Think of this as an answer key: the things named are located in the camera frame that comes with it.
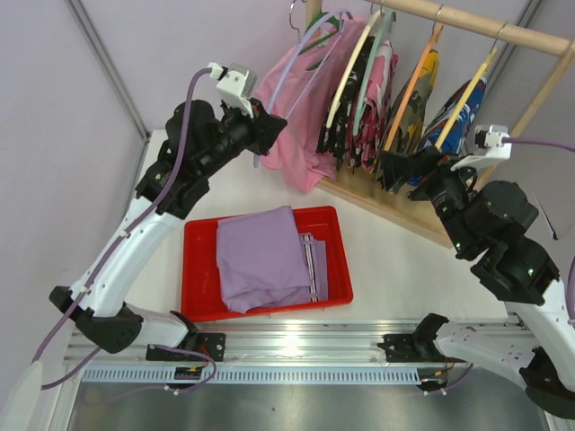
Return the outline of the black floral garment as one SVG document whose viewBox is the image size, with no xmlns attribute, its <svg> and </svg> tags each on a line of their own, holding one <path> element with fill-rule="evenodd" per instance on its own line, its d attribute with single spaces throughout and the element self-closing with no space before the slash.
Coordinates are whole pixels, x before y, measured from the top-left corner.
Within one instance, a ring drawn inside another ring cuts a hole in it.
<svg viewBox="0 0 575 431">
<path fill-rule="evenodd" d="M 374 43 L 374 38 L 374 36 L 368 36 L 365 40 L 345 81 L 332 125 L 327 129 L 326 121 L 324 121 L 318 138 L 316 152 L 318 154 L 332 154 L 337 170 L 341 168 L 349 151 L 346 140 L 350 128 L 349 123 L 353 121 L 350 117 L 351 111 L 363 82 L 367 68 L 367 60 Z"/>
</svg>

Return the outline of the cream hanger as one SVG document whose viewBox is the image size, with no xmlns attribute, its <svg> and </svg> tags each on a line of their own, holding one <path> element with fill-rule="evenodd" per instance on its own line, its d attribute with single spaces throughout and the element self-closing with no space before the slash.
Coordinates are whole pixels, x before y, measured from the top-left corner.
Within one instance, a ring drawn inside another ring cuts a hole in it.
<svg viewBox="0 0 575 431">
<path fill-rule="evenodd" d="M 341 79 L 339 81 L 338 87 L 336 89 L 335 94 L 332 98 L 332 104 L 330 106 L 328 117 L 326 119 L 325 126 L 327 129 L 332 127 L 333 120 L 335 118 L 335 114 L 340 106 L 341 96 L 343 95 L 343 91 L 345 89 L 346 82 L 350 76 L 353 66 L 355 65 L 356 60 L 358 59 L 359 53 L 364 46 L 367 37 L 370 35 L 373 28 L 381 22 L 383 19 L 384 13 L 381 11 L 374 12 L 371 17 L 368 19 L 364 30 L 361 32 L 354 49 L 351 51 L 349 56 L 348 63 L 341 75 Z"/>
</svg>

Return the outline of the purple trousers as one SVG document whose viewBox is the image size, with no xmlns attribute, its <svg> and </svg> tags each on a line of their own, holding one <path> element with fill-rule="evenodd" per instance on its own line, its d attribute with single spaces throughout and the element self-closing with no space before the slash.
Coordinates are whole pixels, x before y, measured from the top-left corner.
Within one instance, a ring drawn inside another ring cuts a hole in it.
<svg viewBox="0 0 575 431">
<path fill-rule="evenodd" d="M 326 245 L 300 233 L 291 207 L 217 222 L 221 299 L 231 312 L 329 298 Z"/>
</svg>

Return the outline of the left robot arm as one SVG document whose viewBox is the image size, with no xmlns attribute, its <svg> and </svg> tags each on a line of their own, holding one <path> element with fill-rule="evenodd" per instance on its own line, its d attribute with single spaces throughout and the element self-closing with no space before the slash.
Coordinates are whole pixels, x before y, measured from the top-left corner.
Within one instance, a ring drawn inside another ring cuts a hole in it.
<svg viewBox="0 0 575 431">
<path fill-rule="evenodd" d="M 252 116 L 224 108 L 221 119 L 207 101 L 193 101 L 189 115 L 182 105 L 176 107 L 155 162 L 101 255 L 71 286 L 50 292 L 50 302 L 101 350 L 117 354 L 133 344 L 178 347 L 193 337 L 193 324 L 179 312 L 143 310 L 126 297 L 155 250 L 208 193 L 209 178 L 245 150 L 267 154 L 287 126 L 260 101 L 250 103 Z"/>
</svg>

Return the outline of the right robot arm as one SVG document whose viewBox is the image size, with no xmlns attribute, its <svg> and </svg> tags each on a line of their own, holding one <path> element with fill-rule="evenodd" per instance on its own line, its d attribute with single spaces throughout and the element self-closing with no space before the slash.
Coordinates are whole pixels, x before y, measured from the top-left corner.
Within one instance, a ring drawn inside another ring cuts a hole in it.
<svg viewBox="0 0 575 431">
<path fill-rule="evenodd" d="M 429 201 L 471 273 L 532 331 L 536 347 L 519 347 L 430 313 L 399 342 L 380 348 L 392 356 L 439 362 L 454 358 L 508 379 L 540 409 L 574 418 L 574 319 L 564 283 L 545 248 L 526 237 L 538 210 L 514 182 L 496 180 L 473 190 L 479 164 L 434 147 L 407 155 L 382 152 L 383 187 L 396 191 L 413 177 L 413 201 Z"/>
</svg>

